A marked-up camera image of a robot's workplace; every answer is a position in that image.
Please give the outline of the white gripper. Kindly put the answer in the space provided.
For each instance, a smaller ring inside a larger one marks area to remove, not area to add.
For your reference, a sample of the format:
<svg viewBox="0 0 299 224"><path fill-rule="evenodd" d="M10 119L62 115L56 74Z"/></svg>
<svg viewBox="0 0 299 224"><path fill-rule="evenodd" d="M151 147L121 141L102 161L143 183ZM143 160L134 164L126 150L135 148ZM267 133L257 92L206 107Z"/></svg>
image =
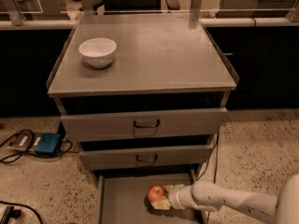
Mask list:
<svg viewBox="0 0 299 224"><path fill-rule="evenodd" d="M184 210L185 206L181 203L179 194L185 185L163 185L164 190L168 192L167 198L165 196L159 198L156 201L151 202L151 206L155 210L169 210L171 206L177 210Z"/></svg>

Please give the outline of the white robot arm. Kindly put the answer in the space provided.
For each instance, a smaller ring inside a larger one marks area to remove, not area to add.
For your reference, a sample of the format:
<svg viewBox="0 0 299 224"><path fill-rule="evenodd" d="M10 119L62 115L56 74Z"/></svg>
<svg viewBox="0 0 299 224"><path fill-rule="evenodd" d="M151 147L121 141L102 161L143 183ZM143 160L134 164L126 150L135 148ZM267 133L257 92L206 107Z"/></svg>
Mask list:
<svg viewBox="0 0 299 224"><path fill-rule="evenodd" d="M192 208L216 212L226 206L265 224L299 224L299 175L288 179L278 196L227 189L197 180L189 186L151 186L147 199L156 210Z"/></svg>

